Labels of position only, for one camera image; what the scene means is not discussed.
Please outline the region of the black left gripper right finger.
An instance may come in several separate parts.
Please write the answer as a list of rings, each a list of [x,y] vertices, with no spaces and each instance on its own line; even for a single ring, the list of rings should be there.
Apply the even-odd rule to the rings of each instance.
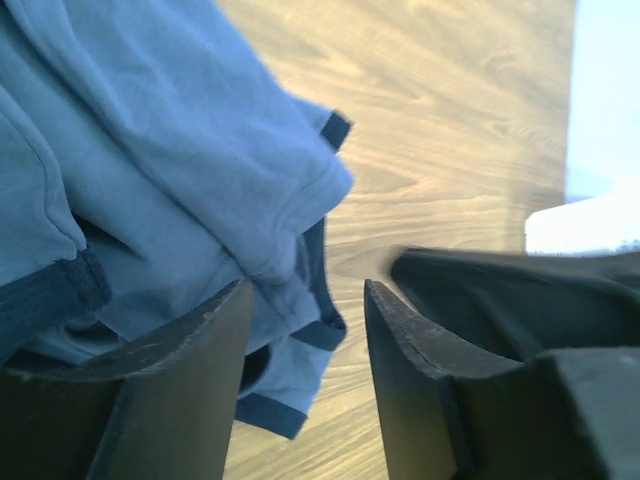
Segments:
[[[364,310],[393,479],[635,479],[639,255],[404,248]]]

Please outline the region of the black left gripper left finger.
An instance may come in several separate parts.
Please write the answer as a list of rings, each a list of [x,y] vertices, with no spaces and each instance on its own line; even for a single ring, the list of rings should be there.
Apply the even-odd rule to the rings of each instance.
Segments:
[[[251,323],[232,283],[78,366],[25,353],[1,370],[5,479],[218,479]]]

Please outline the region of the blue tank top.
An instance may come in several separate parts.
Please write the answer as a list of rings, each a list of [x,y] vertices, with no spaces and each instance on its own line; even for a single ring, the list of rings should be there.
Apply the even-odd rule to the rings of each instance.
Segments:
[[[1,355],[79,365],[252,286],[237,420],[292,439],[346,334],[338,112],[211,1],[1,5]]]

